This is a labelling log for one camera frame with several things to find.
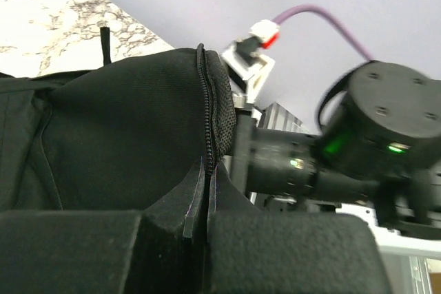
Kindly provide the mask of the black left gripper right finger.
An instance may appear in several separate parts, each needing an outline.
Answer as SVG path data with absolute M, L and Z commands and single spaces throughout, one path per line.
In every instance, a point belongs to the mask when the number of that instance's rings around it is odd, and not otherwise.
M 376 241 L 360 218 L 271 213 L 231 183 L 224 165 L 210 183 L 208 293 L 390 293 Z

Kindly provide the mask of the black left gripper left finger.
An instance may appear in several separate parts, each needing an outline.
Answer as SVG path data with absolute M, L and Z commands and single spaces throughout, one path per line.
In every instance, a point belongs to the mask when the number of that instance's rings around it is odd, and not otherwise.
M 197 293 L 204 167 L 144 211 L 1 214 L 2 293 Z

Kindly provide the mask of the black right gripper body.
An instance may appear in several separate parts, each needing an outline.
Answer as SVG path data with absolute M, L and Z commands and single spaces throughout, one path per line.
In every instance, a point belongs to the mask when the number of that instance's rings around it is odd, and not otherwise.
M 230 155 L 230 178 L 241 193 L 311 196 L 318 166 L 311 149 L 317 137 L 256 126 L 249 114 L 237 116 Z

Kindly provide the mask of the black student backpack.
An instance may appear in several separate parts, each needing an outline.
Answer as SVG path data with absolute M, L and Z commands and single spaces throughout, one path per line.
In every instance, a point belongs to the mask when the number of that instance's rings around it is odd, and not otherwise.
M 1 209 L 146 209 L 213 173 L 236 124 L 219 55 L 179 48 L 95 70 L 1 75 Z

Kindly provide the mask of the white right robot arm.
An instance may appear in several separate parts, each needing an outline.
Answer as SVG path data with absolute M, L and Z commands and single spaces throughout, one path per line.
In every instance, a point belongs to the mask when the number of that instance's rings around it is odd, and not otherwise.
M 241 192 L 371 205 L 378 226 L 440 238 L 440 82 L 395 63 L 345 74 L 323 103 L 342 100 L 319 135 L 257 128 L 237 111 L 230 176 Z

